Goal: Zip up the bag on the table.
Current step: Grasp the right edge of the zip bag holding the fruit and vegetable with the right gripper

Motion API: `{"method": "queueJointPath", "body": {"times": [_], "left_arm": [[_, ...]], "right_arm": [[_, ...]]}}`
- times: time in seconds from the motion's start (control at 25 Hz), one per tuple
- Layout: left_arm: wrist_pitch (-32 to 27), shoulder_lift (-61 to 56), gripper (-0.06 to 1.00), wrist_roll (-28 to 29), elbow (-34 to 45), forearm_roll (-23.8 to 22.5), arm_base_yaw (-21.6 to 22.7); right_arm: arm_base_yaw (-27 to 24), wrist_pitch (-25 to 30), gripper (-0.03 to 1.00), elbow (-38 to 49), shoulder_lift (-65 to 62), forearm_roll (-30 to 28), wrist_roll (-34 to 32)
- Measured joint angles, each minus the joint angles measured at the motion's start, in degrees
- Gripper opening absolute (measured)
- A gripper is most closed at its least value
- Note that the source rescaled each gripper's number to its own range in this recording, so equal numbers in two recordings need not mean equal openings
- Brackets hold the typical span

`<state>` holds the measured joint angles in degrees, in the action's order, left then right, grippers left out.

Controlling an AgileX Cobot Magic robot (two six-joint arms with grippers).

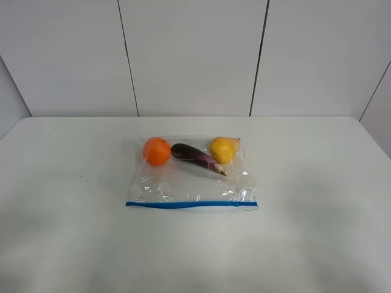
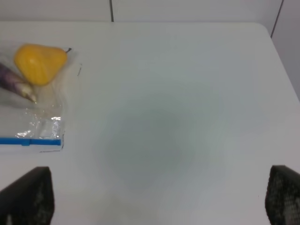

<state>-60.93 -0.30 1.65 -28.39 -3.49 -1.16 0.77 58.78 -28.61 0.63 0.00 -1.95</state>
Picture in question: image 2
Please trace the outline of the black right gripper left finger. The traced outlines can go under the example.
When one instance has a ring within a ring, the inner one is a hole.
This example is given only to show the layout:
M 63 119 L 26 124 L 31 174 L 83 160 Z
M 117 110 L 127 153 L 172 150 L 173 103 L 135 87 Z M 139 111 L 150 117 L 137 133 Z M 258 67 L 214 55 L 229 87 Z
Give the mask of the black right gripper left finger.
M 0 191 L 2 225 L 49 225 L 54 211 L 49 167 L 36 167 Z

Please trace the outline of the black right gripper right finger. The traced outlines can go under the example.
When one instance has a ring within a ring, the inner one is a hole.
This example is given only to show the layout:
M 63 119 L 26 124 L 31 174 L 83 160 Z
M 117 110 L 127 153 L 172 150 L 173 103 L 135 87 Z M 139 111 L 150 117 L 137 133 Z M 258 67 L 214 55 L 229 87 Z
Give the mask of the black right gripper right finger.
M 285 165 L 274 165 L 265 197 L 265 210 L 272 225 L 300 223 L 300 174 Z

